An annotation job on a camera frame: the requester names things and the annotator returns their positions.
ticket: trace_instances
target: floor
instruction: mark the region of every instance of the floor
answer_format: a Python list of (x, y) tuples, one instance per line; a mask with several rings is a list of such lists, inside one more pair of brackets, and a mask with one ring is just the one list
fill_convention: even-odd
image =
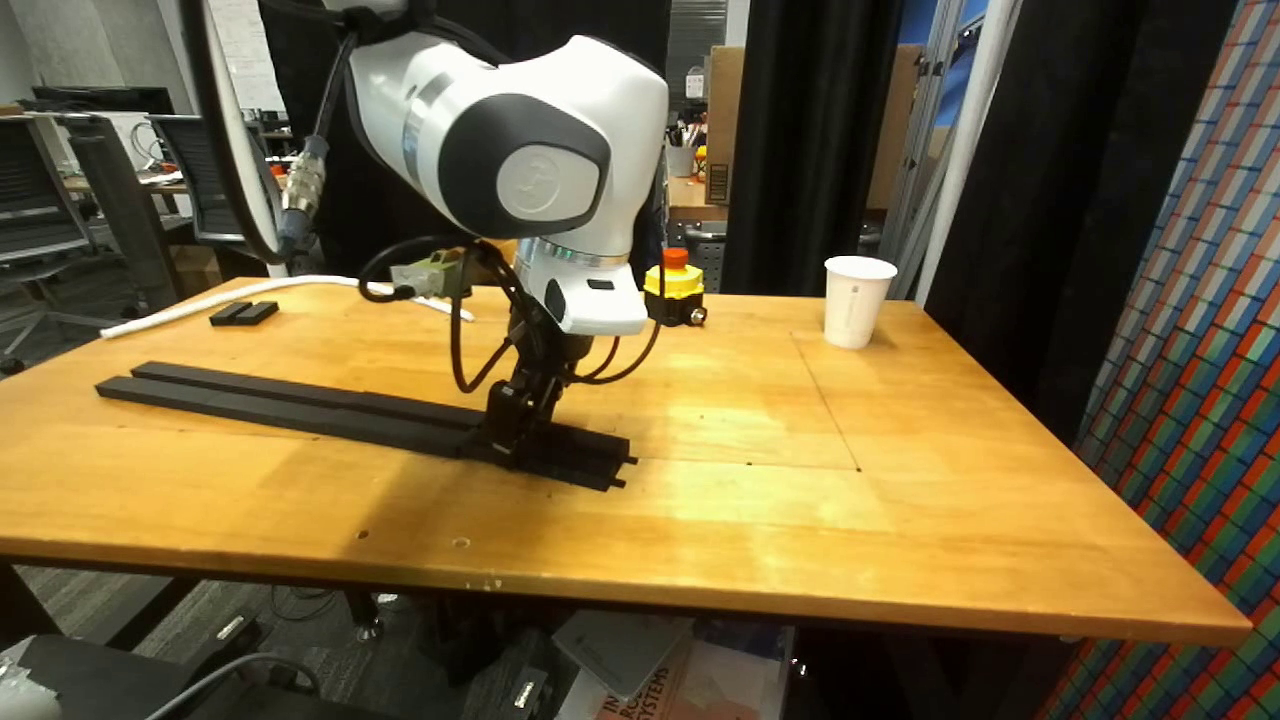
[[(62, 313), (125, 318), (136, 300), (116, 260), (86, 260), (52, 284)], [(22, 319), (27, 300), (0, 296), (0, 347)], [(38, 326), (22, 344), (22, 365), (45, 365), (91, 332)], [(169, 579), (125, 572), (21, 569), (62, 638), (105, 646)], [(383, 628), (361, 638), (337, 589), (200, 579), (131, 654), (191, 664), (227, 617), (248, 612), (260, 647), (288, 654), (319, 677), (319, 695), (404, 720), (491, 718), (503, 654), (526, 634), (551, 634), (563, 608), (478, 608), (474, 601), (379, 596)], [(797, 684), (787, 718), (823, 720), (816, 680)]]

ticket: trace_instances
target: black curtain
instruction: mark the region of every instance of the black curtain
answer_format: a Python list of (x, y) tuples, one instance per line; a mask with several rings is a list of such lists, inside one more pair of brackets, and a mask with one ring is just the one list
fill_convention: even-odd
[(756, 0), (728, 209), (728, 292), (823, 292), (859, 242), (902, 0)]
[(927, 313), (1070, 440), (1233, 0), (1029, 0)]

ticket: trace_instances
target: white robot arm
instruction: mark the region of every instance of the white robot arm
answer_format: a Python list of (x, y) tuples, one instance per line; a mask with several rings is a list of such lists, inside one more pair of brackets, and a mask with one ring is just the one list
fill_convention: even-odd
[(425, 34), (351, 48), (348, 73), (368, 149), (473, 237), (519, 237), (519, 288), (563, 336), (649, 326), (629, 253), (664, 140), (654, 73), (586, 35), (485, 63)]

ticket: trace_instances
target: paper cup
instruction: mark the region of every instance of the paper cup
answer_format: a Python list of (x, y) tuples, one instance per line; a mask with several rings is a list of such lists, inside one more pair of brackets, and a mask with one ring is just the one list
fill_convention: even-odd
[(829, 255), (823, 336), (837, 347), (869, 347), (888, 281), (896, 269), (880, 255)]

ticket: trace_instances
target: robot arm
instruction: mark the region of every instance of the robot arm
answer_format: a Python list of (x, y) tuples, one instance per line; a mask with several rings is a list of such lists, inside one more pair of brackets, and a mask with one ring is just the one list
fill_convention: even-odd
[(563, 336), (649, 326), (633, 223), (653, 193), (668, 88), (623, 51), (563, 48), (485, 63), (407, 34), (351, 48), (368, 149), (473, 237), (519, 237), (519, 288)]

